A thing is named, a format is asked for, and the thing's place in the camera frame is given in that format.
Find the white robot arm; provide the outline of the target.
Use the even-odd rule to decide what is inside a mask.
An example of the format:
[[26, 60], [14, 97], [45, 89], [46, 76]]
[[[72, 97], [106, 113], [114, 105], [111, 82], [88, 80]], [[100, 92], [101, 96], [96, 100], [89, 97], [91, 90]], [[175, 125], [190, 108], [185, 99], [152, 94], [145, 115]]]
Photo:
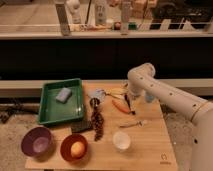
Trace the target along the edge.
[[129, 92], [140, 96], [145, 90], [190, 120], [196, 126], [190, 171], [213, 171], [213, 103], [156, 80], [155, 73], [151, 63], [130, 69]]

